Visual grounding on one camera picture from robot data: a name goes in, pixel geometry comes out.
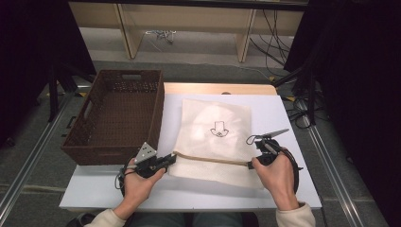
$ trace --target person's left hand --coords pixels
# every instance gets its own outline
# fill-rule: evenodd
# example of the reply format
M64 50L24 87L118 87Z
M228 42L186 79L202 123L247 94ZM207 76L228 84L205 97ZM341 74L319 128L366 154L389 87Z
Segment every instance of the person's left hand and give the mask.
M165 174L166 169L162 168L149 178L143 178L137 173L133 173L132 169L126 170L124 179L125 197L121 203L114 208L114 213L121 219L128 219L136 208L148 199L152 187Z

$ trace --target table surface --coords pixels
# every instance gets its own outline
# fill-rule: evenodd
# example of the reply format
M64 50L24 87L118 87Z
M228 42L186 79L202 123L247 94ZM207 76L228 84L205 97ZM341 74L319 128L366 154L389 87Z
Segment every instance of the table surface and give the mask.
M165 109L158 155L167 155L175 145L180 128L183 98L248 105L252 108L253 134L289 129L288 132L277 136L276 139L291 150L299 166L304 168L300 171L298 199L308 202L312 208L322 207L288 121L286 110L281 98L275 96L274 87L246 84L165 83L165 89ZM220 95L223 92L236 95ZM77 166L60 207L71 211L116 207L122 200L120 191L114 188L115 176L120 167ZM250 211L275 207L275 203L266 189L237 187L224 183L177 178L166 174L153 187L149 199L138 208L138 211Z

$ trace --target aluminum rail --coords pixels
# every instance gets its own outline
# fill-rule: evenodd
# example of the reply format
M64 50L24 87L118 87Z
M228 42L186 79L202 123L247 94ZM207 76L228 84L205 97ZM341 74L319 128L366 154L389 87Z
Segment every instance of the aluminum rail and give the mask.
M3 226L3 224L5 223L7 216L9 215L12 207L17 201L30 174L32 173L35 166L38 164L48 142L52 138L55 129L59 125L60 119L63 116L66 106L71 101L73 96L74 93L66 93L64 95L64 99L60 104L59 113L55 116L52 122L47 123L44 132L42 133L33 150L29 153L29 156L27 157L20 172L18 173L17 177L14 179L14 182L11 184L9 190L6 192L6 195L2 199L0 203L0 226Z
M306 105L303 102L301 103L301 108L303 110L306 110ZM310 124L307 116L304 116L304 122L307 125ZM357 210L357 207L352 201L351 195L346 189L346 186L342 181L341 176L337 171L336 166L333 163L333 160L330 157L330 153L327 150L316 125L310 126L309 135L312 138L316 150L319 153L319 156L323 163L323 167L328 175L331 184L333 185L333 189L337 195L337 198L339 199L339 202L342 206L345 216L348 219L350 226L352 227L366 226L359 214L359 211Z

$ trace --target gray floor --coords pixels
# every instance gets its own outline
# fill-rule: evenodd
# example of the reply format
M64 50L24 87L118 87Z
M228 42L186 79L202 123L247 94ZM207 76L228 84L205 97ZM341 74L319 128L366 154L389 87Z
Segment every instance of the gray floor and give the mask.
M154 35L147 35L135 60L128 60L118 30L84 28L81 32L97 70L161 68L169 81L241 83L269 83L267 78L271 73L266 65L272 68L273 73L285 74L279 64L266 61L265 56L252 45L246 62L239 63L234 36L231 34L177 32L173 44L157 39ZM254 36L253 39L266 47L259 36ZM289 37L282 39L287 45L291 44ZM278 52L273 55L280 58ZM290 96L291 86L292 83L281 86L279 95ZM13 135L16 146L3 146L0 149L1 199L47 125L49 100L46 93L44 91L41 95L42 104L31 110L20 129ZM68 185L75 168L75 163L62 152L60 146L65 139L64 135L68 133L66 128L71 117L77 115L84 100L79 96L71 98L60 124L55 126L38 164L30 172L26 186L3 226L65 226L69 219L77 215L59 208L62 191ZM293 108L292 102L284 101L284 105L287 110ZM346 150L333 126L325 119L324 112L318 113L316 130L322 137L361 220L365 226L387 226L357 170L346 161ZM311 131L299 129L294 124L293 129L323 203L323 209L313 211L317 226L350 226L335 186L324 168L321 154L310 136ZM258 212L257 215L261 226L276 226L274 211Z

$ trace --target person's right hand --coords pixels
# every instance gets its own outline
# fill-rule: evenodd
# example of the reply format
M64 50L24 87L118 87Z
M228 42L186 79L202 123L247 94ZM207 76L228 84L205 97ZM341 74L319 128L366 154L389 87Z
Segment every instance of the person's right hand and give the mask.
M292 164L285 154L280 152L274 162L268 166L263 166L256 158L252 158L252 162L260 181L271 192L279 210L288 211L299 208L294 193Z

